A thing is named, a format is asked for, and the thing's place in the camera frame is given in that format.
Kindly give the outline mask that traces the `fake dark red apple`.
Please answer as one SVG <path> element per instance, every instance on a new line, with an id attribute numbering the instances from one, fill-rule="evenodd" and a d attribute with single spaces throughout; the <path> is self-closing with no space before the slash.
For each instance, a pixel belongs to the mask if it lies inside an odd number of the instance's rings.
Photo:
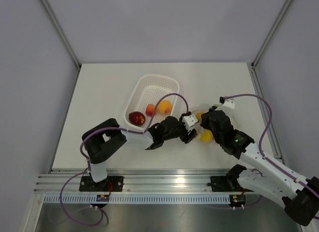
<path id="1" fill-rule="evenodd" d="M 134 111 L 129 114 L 129 121 L 135 126 L 144 125 L 146 118 L 143 113 Z"/>

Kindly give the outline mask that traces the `fake peach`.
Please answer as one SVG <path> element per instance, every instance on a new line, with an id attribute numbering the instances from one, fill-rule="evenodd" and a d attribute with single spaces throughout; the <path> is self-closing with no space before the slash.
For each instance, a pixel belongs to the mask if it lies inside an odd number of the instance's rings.
<path id="1" fill-rule="evenodd" d="M 149 117 L 156 115 L 156 106 L 154 104 L 148 104 L 146 107 L 145 114 Z"/>

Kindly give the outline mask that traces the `fake orange fruit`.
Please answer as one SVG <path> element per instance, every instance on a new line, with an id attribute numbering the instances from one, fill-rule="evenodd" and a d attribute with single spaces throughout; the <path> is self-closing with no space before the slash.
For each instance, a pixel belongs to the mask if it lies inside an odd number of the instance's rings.
<path id="1" fill-rule="evenodd" d="M 162 100 L 157 107 L 157 113 L 161 115 L 170 115 L 171 111 L 172 104 L 168 100 Z"/>

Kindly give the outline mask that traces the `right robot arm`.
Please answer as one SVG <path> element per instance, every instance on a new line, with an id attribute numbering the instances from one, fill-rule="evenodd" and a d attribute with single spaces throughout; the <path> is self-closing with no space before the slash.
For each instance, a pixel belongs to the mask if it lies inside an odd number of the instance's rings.
<path id="1" fill-rule="evenodd" d="M 215 142 L 227 154 L 259 171 L 235 165 L 227 173 L 226 184 L 231 190 L 240 187 L 252 190 L 281 206 L 296 223 L 308 226 L 319 212 L 319 179 L 307 178 L 261 149 L 261 145 L 242 131 L 234 129 L 230 118 L 221 110 L 201 115 L 200 125 L 209 130 Z"/>

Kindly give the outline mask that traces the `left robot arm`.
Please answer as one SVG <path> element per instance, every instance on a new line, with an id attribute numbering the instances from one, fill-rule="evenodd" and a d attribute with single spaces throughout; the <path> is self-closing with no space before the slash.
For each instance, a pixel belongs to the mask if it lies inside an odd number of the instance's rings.
<path id="1" fill-rule="evenodd" d="M 196 124 L 198 119 L 190 112 L 182 114 L 179 119 L 168 116 L 144 132 L 122 128 L 114 118 L 106 120 L 82 136 L 80 152 L 87 160 L 90 185 L 97 191 L 107 187 L 106 161 L 121 147 L 155 150 L 165 141 L 176 138 L 188 144 L 197 136 Z"/>

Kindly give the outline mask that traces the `clear zip top bag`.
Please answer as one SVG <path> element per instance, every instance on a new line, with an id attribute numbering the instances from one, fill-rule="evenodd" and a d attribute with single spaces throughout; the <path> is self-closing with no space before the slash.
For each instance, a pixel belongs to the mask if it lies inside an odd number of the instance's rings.
<path id="1" fill-rule="evenodd" d="M 182 118 L 182 122 L 189 131 L 197 126 L 208 130 L 220 146 L 233 146 L 243 140 L 239 130 L 231 122 L 231 113 L 234 109 L 234 102 L 228 100 L 209 108 L 207 112 L 202 113 L 200 119 L 190 112 Z"/>

